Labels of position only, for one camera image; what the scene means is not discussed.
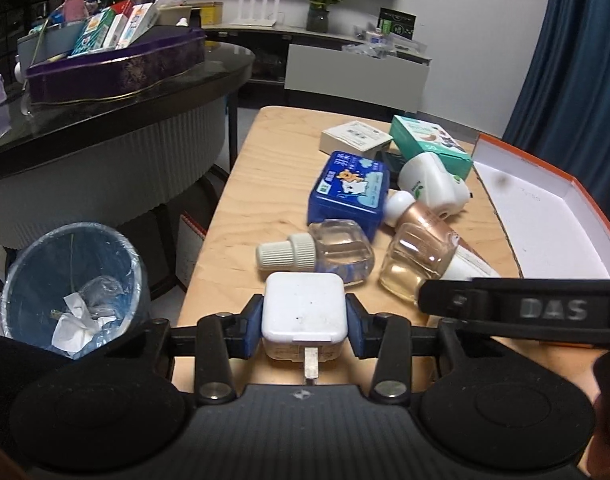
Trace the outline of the teal bandage box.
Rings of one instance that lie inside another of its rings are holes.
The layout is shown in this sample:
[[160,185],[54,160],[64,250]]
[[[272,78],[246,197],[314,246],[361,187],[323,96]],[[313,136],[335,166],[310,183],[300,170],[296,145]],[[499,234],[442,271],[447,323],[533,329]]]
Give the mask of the teal bandage box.
[[434,153],[450,174],[465,180],[473,167],[469,153],[440,125],[395,115],[389,135],[406,160]]

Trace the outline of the blue floss pick box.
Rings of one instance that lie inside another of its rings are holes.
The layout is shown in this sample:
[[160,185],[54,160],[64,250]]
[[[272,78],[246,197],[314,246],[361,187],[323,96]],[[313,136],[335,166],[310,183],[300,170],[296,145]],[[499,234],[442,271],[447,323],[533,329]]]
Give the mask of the blue floss pick box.
[[390,171],[383,162],[334,151],[308,197],[306,223],[352,220],[370,242],[384,222]]

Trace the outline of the purple decorative tin box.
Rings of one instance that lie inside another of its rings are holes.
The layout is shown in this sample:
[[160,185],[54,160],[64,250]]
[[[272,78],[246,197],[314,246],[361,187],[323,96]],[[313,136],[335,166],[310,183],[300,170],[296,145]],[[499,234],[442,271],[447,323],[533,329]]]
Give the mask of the purple decorative tin box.
[[154,26],[125,49],[61,58],[26,71],[35,104],[71,104],[132,96],[185,73],[205,59],[205,32]]

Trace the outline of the white plug-in repellent heater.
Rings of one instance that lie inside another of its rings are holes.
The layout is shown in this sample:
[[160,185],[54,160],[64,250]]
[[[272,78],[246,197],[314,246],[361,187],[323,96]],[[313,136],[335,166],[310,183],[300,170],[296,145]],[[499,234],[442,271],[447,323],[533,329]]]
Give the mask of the white plug-in repellent heater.
[[441,219],[460,214],[472,197],[464,180],[450,174],[434,153],[409,159],[399,171],[397,185]]

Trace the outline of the blue curtain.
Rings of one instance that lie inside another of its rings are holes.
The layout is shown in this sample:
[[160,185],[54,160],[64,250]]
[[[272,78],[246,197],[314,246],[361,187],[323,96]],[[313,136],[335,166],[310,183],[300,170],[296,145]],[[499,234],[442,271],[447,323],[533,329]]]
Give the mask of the blue curtain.
[[503,139],[571,174],[610,222],[610,0],[549,0]]

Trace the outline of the orange white shoebox lid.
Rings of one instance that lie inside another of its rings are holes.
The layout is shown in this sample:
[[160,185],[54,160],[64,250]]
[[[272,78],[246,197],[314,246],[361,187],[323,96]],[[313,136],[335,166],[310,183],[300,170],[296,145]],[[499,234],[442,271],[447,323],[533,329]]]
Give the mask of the orange white shoebox lid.
[[610,222],[576,178],[493,136],[472,158],[521,278],[610,280]]

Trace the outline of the black green display box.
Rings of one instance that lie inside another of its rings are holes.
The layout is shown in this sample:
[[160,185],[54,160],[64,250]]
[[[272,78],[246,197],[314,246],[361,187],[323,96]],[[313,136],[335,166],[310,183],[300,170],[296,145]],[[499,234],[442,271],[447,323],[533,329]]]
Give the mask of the black green display box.
[[396,35],[411,40],[416,28],[416,21],[415,14],[381,8],[377,27],[384,35]]

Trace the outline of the white small carton box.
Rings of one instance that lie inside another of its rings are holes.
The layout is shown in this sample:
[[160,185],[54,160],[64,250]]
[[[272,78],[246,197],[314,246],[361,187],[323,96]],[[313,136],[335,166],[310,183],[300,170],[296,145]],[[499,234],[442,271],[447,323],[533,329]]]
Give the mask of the white small carton box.
[[345,122],[345,124],[322,131],[319,151],[331,155],[341,151],[364,158],[374,159],[378,151],[386,150],[393,138],[380,129],[364,122]]

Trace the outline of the yellow box on cabinet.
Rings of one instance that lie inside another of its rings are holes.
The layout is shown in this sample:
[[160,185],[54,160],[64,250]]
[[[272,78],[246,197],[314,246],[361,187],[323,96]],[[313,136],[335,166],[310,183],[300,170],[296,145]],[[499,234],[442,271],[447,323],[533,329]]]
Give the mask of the yellow box on cabinet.
[[202,26],[215,26],[223,23],[223,1],[189,1],[190,12],[199,13]]

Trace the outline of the black power adapter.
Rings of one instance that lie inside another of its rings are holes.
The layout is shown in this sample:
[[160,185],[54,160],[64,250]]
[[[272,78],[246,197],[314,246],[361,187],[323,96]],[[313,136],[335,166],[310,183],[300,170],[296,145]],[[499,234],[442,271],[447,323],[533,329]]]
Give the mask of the black power adapter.
[[395,178],[401,172],[401,169],[403,169],[406,163],[406,159],[403,155],[389,151],[378,151],[375,158],[378,159],[379,162],[383,162],[390,171],[392,178]]

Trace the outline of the rose gold bottle white cap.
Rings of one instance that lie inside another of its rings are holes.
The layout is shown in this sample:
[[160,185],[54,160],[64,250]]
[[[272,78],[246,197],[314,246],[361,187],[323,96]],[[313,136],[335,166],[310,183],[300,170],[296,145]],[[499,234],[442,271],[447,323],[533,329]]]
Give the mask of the rose gold bottle white cap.
[[450,228],[449,224],[439,218],[435,212],[431,211],[427,205],[416,200],[407,191],[396,191],[386,198],[384,207],[384,223],[399,232],[406,223],[420,228],[423,232],[441,240],[442,242],[458,243],[461,247],[469,250],[472,254],[480,254],[462,240],[456,231]]

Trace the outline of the white wifi router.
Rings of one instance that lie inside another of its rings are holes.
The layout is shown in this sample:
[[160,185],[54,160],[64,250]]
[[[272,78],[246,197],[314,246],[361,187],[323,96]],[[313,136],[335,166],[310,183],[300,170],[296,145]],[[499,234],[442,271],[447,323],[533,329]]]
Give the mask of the white wifi router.
[[272,28],[277,24],[281,0],[238,0],[233,26]]

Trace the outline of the clear bottle white ribbed cap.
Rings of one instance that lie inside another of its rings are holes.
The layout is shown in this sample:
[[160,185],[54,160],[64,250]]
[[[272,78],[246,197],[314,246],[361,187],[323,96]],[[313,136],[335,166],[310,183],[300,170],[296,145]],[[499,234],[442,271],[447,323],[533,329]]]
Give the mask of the clear bottle white ribbed cap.
[[371,243],[353,220],[312,223],[306,232],[258,245],[255,255],[260,271],[333,273],[348,286],[366,281],[375,267]]

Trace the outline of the blue lined trash bin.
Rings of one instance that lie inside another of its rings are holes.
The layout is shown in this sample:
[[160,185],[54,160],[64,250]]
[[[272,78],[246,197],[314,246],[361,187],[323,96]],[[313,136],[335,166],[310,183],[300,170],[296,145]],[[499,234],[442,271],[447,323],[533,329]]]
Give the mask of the blue lined trash bin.
[[8,338],[79,359],[149,317],[147,271],[120,232],[95,222],[60,226],[10,268],[0,297]]

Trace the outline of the light wooden side table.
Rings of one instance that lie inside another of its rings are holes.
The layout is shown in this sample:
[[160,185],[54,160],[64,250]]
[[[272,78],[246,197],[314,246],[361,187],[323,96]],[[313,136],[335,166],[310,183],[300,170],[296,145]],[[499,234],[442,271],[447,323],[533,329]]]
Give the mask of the light wooden side table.
[[[256,246],[306,230],[308,195],[327,160],[318,149],[320,133],[352,120],[303,108],[269,106],[259,111],[207,229],[178,325],[194,326],[199,318],[212,313],[238,313],[253,294],[264,291],[265,278],[255,266]],[[502,276],[518,278],[520,269],[506,233],[475,172],[466,185],[474,196],[451,225]],[[424,314],[386,292],[378,282],[390,239],[390,234],[378,232],[375,270],[353,291],[369,312],[395,313],[424,326]],[[565,377],[591,400],[598,396],[592,364],[603,351],[499,340]],[[321,366],[319,384],[356,384],[367,393],[375,360],[356,359],[345,342],[341,356]],[[252,360],[230,363],[239,392],[247,384],[303,384],[301,364],[268,359],[263,348]]]

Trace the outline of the black round table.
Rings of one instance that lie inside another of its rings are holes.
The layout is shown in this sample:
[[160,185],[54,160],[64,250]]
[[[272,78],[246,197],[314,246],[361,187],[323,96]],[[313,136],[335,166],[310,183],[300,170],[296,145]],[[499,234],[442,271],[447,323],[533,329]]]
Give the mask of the black round table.
[[255,56],[209,42],[202,63],[130,98],[0,104],[0,246],[78,221],[121,224],[190,188],[226,143],[226,100]]

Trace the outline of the white power adapter plug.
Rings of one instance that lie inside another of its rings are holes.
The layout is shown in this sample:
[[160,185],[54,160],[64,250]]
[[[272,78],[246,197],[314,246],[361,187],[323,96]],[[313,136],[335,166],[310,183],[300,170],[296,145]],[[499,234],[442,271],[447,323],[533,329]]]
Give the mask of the white power adapter plug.
[[337,359],[347,335],[345,287],[337,274],[270,274],[262,314],[270,359],[302,364],[304,382],[314,385],[320,364]]

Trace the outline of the white tv cabinet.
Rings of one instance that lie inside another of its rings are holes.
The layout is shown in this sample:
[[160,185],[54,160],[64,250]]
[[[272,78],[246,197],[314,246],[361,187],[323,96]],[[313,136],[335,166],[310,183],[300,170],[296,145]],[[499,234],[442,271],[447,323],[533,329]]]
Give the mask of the white tv cabinet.
[[205,25],[214,41],[251,50],[251,81],[291,94],[416,113],[430,73],[431,58],[414,42],[369,44],[352,36],[289,26]]

